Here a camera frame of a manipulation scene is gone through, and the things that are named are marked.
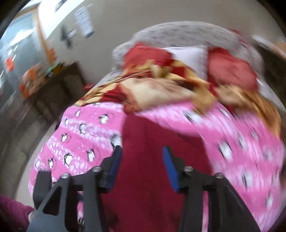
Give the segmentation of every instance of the paper on wall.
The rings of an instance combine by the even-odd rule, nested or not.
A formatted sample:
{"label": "paper on wall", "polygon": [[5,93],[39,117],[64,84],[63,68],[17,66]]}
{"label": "paper on wall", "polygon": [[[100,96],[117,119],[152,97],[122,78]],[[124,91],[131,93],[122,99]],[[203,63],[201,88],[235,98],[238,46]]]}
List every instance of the paper on wall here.
{"label": "paper on wall", "polygon": [[88,10],[86,6],[83,6],[79,8],[75,12],[76,20],[78,22],[78,25],[80,27],[80,30],[82,32],[82,36],[85,36],[86,38],[93,35],[93,25],[91,23]]}

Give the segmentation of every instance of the screw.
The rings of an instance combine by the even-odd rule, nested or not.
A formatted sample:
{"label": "screw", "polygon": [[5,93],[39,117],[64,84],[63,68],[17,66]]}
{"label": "screw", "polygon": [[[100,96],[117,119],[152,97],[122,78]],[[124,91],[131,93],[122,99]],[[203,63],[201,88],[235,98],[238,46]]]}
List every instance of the screw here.
{"label": "screw", "polygon": [[218,172],[218,173],[215,174],[215,177],[216,177],[217,179],[222,179],[222,178],[224,178],[225,176],[224,176],[223,173]]}
{"label": "screw", "polygon": [[95,166],[91,169],[93,172],[101,172],[102,168],[100,166]]}
{"label": "screw", "polygon": [[186,172],[191,172],[191,171],[193,171],[193,170],[194,170],[194,168],[191,167],[191,166],[186,166],[186,167],[184,167],[184,171],[186,171]]}
{"label": "screw", "polygon": [[69,173],[65,172],[63,175],[61,175],[61,178],[67,179],[67,178],[69,178],[70,176],[71,176],[71,175],[70,175]]}

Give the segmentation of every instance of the tiled floor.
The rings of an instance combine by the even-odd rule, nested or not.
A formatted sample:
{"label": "tiled floor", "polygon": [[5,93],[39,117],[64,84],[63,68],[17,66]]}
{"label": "tiled floor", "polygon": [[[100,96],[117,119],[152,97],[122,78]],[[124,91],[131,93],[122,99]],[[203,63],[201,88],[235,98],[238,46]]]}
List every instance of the tiled floor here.
{"label": "tiled floor", "polygon": [[46,134],[43,136],[41,141],[39,142],[38,146],[34,150],[31,158],[28,161],[28,164],[23,172],[23,176],[21,178],[21,181],[19,183],[15,200],[21,202],[24,205],[34,206],[32,196],[29,194],[28,191],[28,181],[29,181],[29,174],[30,174],[30,168],[34,163],[34,160],[36,159],[38,153],[40,152],[41,148],[44,146],[44,144],[49,140],[49,138],[52,136],[53,132],[55,131],[55,123],[49,128],[49,130],[46,132]]}

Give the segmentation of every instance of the bed sheet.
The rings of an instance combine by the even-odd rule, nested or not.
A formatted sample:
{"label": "bed sheet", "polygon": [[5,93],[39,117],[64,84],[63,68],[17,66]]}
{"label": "bed sheet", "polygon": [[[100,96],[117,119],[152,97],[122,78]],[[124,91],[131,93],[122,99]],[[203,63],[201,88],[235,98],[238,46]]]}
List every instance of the bed sheet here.
{"label": "bed sheet", "polygon": [[[137,113],[164,128],[188,136],[200,136],[213,173],[222,172],[241,196],[261,231],[267,231],[280,212],[279,172],[283,143],[254,114],[232,116],[216,103],[203,117],[189,101]],[[100,165],[116,145],[122,146],[121,130],[126,118],[123,106],[95,103],[69,107],[57,131],[44,145],[31,168],[32,194],[37,172],[51,170],[56,182],[64,172],[78,175]],[[203,231],[208,214],[204,204]],[[78,205],[78,217],[83,217]]]}

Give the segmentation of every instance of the white pillow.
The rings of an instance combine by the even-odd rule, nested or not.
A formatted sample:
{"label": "white pillow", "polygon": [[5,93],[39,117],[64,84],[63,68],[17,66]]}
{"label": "white pillow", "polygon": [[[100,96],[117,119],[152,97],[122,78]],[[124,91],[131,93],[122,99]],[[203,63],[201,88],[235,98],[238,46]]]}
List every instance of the white pillow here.
{"label": "white pillow", "polygon": [[192,68],[199,78],[207,80],[207,46],[166,47],[163,49],[172,53],[173,59],[182,61],[185,65]]}

